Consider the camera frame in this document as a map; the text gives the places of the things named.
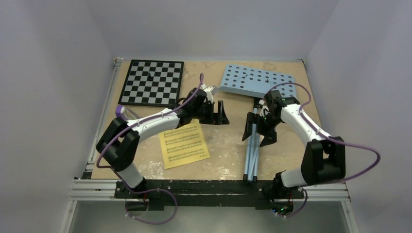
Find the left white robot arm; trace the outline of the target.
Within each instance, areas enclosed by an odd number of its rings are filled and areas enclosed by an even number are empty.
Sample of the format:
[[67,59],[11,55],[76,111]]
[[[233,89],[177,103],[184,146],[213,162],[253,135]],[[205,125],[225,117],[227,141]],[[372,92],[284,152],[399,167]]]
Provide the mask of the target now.
[[193,119],[201,124],[228,125],[223,101],[218,101],[214,112],[213,92],[194,88],[182,103],[174,103],[157,114],[135,120],[113,119],[101,138],[96,150],[110,168],[127,184],[126,193],[134,199],[143,196],[145,178],[133,164],[138,144],[156,134],[178,129]]

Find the yellow sheet music page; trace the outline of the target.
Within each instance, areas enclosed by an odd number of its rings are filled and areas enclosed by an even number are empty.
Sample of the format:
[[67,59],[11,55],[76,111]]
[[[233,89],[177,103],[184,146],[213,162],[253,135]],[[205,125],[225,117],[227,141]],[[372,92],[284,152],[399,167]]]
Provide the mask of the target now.
[[210,157],[199,120],[159,134],[165,169]]

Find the light blue music stand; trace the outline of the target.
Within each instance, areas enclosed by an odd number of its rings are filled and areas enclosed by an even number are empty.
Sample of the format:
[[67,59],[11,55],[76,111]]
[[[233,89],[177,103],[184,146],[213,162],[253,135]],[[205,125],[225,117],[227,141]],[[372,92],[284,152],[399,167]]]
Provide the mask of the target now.
[[[219,87],[220,91],[244,95],[254,98],[253,113],[259,113],[262,104],[259,101],[264,94],[279,83],[293,83],[295,77],[291,74],[229,64],[223,72]],[[258,176],[259,137],[256,125],[252,125],[252,135],[248,138],[246,162],[243,179],[255,182]]]

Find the black white chessboard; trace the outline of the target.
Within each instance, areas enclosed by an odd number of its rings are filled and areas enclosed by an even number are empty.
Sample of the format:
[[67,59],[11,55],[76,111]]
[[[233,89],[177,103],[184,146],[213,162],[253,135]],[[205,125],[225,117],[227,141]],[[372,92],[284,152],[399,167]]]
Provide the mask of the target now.
[[131,60],[118,104],[167,107],[176,103],[183,68],[183,61]]

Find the purple metronome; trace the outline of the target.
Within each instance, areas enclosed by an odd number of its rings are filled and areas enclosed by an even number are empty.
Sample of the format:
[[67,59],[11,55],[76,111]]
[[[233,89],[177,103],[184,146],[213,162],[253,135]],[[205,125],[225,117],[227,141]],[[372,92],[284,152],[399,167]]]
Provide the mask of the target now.
[[138,114],[124,105],[117,105],[115,109],[115,115],[116,117],[120,117],[123,120],[136,120],[140,118]]

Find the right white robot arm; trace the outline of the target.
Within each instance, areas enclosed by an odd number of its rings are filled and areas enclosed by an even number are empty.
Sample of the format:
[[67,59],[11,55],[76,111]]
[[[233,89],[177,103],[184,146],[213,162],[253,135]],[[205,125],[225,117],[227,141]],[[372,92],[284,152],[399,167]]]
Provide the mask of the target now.
[[340,180],[346,175],[345,148],[341,137],[331,137],[309,118],[295,97],[282,97],[279,91],[270,91],[264,96],[266,106],[262,113],[247,114],[242,140],[253,132],[263,136],[260,147],[277,141],[275,128],[280,123],[291,127],[305,146],[299,168],[275,175],[273,192],[283,198],[292,187],[315,185]]

